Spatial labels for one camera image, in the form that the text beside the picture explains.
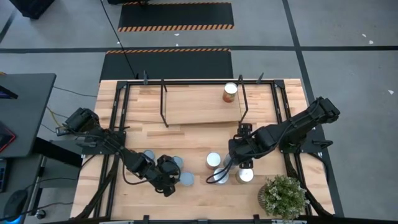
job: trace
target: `black desk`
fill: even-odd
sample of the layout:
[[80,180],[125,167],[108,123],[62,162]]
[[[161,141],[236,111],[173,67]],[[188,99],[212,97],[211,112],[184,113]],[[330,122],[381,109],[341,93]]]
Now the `black desk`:
[[32,152],[54,82],[55,74],[0,75],[0,84],[18,95],[16,100],[0,100],[0,121],[17,135],[0,157]]
[[[0,193],[0,218],[4,216],[4,206],[9,196],[16,190],[34,184],[42,176],[44,156],[75,167],[81,166],[79,154],[37,137],[55,77],[51,73],[0,75],[0,84],[18,95],[16,100],[0,99],[0,121],[17,136],[0,152],[0,158],[7,158],[11,162],[6,191]],[[32,186],[29,189],[29,203],[25,204],[23,211],[37,208],[41,194],[41,190],[37,189],[40,188]]]

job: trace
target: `hazard tape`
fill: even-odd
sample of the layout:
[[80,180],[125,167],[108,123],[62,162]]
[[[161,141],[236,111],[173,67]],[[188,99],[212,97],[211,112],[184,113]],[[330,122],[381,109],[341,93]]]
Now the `hazard tape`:
[[[127,2],[123,6],[139,4],[138,2]],[[231,4],[230,2],[170,2],[170,3],[148,3],[148,5],[167,5],[167,4]]]
[[147,49],[147,50],[109,50],[106,54],[120,53],[167,53],[167,52],[213,52],[213,51],[230,51],[230,49]]
[[119,32],[144,32],[144,31],[171,31],[171,30],[223,30],[233,29],[232,24],[214,25],[175,25],[175,26],[139,26],[139,27],[119,27]]

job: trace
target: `black mat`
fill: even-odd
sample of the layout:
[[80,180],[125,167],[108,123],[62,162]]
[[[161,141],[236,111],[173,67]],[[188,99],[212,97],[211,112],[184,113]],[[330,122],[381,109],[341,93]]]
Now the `black mat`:
[[162,30],[232,29],[232,6],[228,2],[125,3],[119,20],[120,32]]
[[[140,50],[141,52],[127,50],[126,55],[134,72],[139,73],[139,78],[142,78],[144,70],[150,79],[233,78],[231,52],[228,49],[166,50],[156,49],[156,52],[153,52],[155,50]],[[105,56],[101,80],[120,79],[131,80],[134,79],[134,75],[123,52],[112,50]]]

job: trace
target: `can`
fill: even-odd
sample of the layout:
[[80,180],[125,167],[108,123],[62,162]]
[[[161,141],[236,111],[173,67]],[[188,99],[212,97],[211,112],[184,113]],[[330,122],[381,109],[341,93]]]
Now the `can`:
[[238,86],[235,83],[227,83],[224,86],[223,100],[227,103],[235,100],[235,95],[238,92]]
[[235,177],[240,184],[246,184],[252,181],[252,179],[254,178],[254,173],[252,169],[240,169],[235,174]]
[[150,159],[152,159],[153,161],[155,160],[155,153],[154,153],[152,150],[150,150],[150,149],[145,150],[145,151],[144,151],[144,154],[145,154],[147,157],[149,157]]
[[[228,164],[229,164],[230,161],[231,161],[231,156],[230,156],[229,154],[227,154],[227,155],[225,156],[225,159],[224,159],[224,162],[223,162],[224,167],[228,166]],[[235,167],[236,167],[236,164],[233,164],[233,163],[232,163],[231,169],[234,169]]]
[[180,176],[180,183],[184,186],[191,186],[195,181],[195,176],[190,172],[182,172]]
[[206,157],[206,167],[215,170],[221,164],[221,156],[217,152],[211,152]]
[[184,164],[184,160],[183,160],[181,157],[179,157],[179,156],[173,156],[173,160],[174,160],[174,162],[176,163],[176,165],[177,165],[180,169],[182,169],[183,164]]
[[228,177],[229,177],[228,174],[226,174],[222,179],[220,179],[225,174],[225,172],[226,172],[226,170],[223,170],[223,168],[217,168],[216,170],[214,170],[213,175],[216,174],[216,173],[219,173],[219,174],[213,176],[213,181],[219,180],[216,183],[217,185],[222,185],[222,184],[225,184],[227,182]]

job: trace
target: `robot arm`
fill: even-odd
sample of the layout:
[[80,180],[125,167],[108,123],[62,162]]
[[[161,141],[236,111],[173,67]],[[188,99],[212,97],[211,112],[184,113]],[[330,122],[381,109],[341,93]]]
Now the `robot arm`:
[[146,179],[156,192],[165,197],[175,192],[174,185],[179,181],[175,176],[180,174],[180,169],[170,156],[161,156],[155,164],[145,154],[125,148],[123,137],[110,129],[103,129],[98,115],[89,109],[79,108],[66,120],[64,127],[70,134],[85,137],[81,147],[97,147],[119,156],[128,171],[140,179]]
[[252,158],[259,159],[272,152],[278,145],[282,149],[297,148],[306,134],[318,124],[333,123],[340,111],[329,99],[317,98],[305,111],[280,124],[270,124],[247,133],[229,144],[229,155],[233,164],[248,168]]

